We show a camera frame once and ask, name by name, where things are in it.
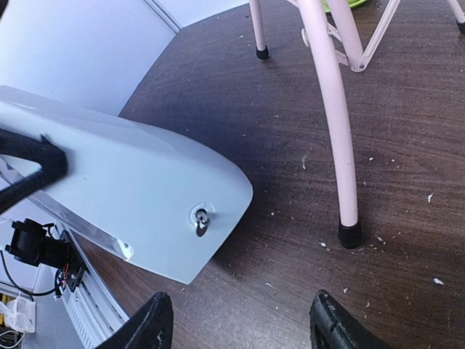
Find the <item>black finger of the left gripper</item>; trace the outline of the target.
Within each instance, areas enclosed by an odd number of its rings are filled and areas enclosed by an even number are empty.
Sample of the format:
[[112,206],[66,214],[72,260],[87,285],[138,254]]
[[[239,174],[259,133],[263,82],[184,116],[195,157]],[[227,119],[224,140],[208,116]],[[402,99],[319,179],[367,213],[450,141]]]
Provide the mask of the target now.
[[32,161],[41,166],[40,170],[1,190],[1,213],[36,191],[56,183],[68,173],[65,151],[43,135],[36,140],[1,129],[1,155]]

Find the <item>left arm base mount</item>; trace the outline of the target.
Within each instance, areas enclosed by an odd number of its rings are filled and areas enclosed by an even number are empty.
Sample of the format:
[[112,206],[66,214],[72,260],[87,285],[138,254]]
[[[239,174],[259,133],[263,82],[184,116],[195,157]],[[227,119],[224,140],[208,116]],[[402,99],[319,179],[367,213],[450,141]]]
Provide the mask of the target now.
[[54,286],[47,292],[30,292],[19,286],[11,277],[4,255],[1,261],[8,280],[14,288],[31,298],[54,294],[61,297],[64,290],[74,292],[82,282],[87,271],[86,263],[71,241],[70,234],[63,231],[59,238],[52,236],[54,223],[40,224],[26,218],[24,221],[13,221],[12,241],[5,246],[5,251],[13,255],[15,260],[38,267],[47,265],[55,268]]

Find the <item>white metronome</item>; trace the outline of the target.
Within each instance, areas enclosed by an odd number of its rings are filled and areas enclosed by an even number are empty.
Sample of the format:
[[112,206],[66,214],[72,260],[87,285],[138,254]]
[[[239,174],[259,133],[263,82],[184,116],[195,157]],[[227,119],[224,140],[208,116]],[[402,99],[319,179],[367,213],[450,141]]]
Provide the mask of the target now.
[[33,196],[42,209],[122,260],[183,284],[253,197],[234,163],[160,127],[3,86],[1,128],[65,151],[67,176]]

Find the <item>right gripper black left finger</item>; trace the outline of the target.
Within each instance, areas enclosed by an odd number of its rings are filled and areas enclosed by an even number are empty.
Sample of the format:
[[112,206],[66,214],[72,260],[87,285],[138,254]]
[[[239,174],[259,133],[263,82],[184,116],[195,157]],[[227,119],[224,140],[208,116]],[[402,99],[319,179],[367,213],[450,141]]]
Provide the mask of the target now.
[[165,292],[157,292],[97,349],[170,349],[172,337],[171,298]]

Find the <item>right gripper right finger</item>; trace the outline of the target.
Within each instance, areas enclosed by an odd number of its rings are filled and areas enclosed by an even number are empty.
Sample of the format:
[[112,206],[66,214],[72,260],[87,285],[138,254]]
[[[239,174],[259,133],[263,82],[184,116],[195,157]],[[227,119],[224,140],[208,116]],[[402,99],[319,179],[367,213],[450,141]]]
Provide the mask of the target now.
[[312,348],[392,348],[324,289],[315,295],[310,308],[310,341]]

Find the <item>pink music stand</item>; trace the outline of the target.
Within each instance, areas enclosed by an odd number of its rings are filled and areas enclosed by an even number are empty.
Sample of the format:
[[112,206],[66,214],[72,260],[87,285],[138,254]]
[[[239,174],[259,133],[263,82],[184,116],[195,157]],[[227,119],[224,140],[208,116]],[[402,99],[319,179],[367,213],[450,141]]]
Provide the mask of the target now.
[[338,196],[338,240],[347,250],[359,249],[360,224],[355,155],[346,93],[340,67],[362,73],[370,64],[400,5],[388,1],[367,44],[363,44],[348,1],[292,1],[303,23],[304,45],[310,49],[323,100]]

